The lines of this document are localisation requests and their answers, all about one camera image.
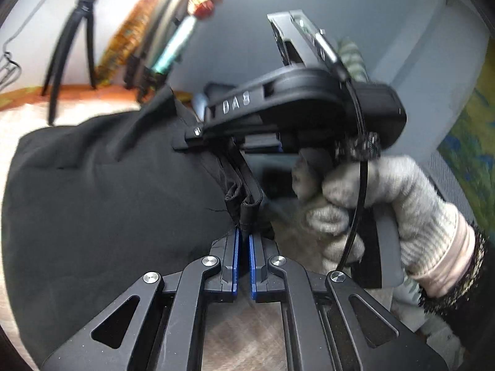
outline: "pink sleeve cuff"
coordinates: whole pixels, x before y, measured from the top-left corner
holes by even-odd
[[[423,275],[412,275],[429,297],[441,297],[466,273],[474,253],[474,230],[457,211],[454,238],[440,261]]]

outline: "orange object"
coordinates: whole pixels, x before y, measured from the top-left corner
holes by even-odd
[[[118,68],[126,63],[132,52],[139,46],[157,3],[158,0],[139,0],[110,40],[96,68],[99,86],[109,85]]]
[[[41,86],[22,88],[0,94],[0,111],[22,106],[23,104],[46,103],[50,96],[50,90],[46,96],[41,96]],[[192,94],[181,91],[174,91],[174,95],[182,103],[189,103]],[[136,91],[128,90],[122,85],[109,85],[99,89],[91,89],[89,85],[62,85],[60,88],[60,101],[85,101],[85,100],[103,100],[112,101],[129,101],[136,100]]]
[[[192,12],[192,15],[198,19],[206,19],[213,15],[215,5],[211,0],[189,0],[187,10]]]

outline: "metal screw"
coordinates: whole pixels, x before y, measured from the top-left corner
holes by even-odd
[[[147,284],[153,284],[158,279],[160,279],[160,275],[157,274],[156,272],[148,272],[146,275],[143,276],[143,280]]]
[[[282,265],[285,265],[285,262],[287,262],[287,260],[285,259],[285,257],[283,257],[282,255],[275,255],[271,260],[270,262],[275,265],[276,267],[281,267]]]
[[[336,283],[342,283],[346,279],[346,274],[339,271],[333,271],[330,274],[330,279]]]
[[[213,255],[208,255],[207,257],[204,257],[201,262],[203,262],[203,265],[206,267],[212,267],[217,264],[218,259]]]

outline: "black fuzzy cuff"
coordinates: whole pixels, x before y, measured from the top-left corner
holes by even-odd
[[[426,295],[426,291],[421,289],[420,305],[427,313],[435,313],[445,317],[452,310],[459,309],[471,299],[478,291],[479,281],[483,278],[484,273],[489,264],[484,263],[488,244],[483,231],[472,225],[476,236],[473,259],[468,270],[445,296],[439,298],[431,298]]]

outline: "gray wall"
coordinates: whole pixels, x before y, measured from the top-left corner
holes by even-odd
[[[369,69],[380,60],[417,0],[224,0],[200,24],[173,87],[200,91],[209,81],[242,83],[282,65],[266,15],[302,9],[334,38],[349,36]]]

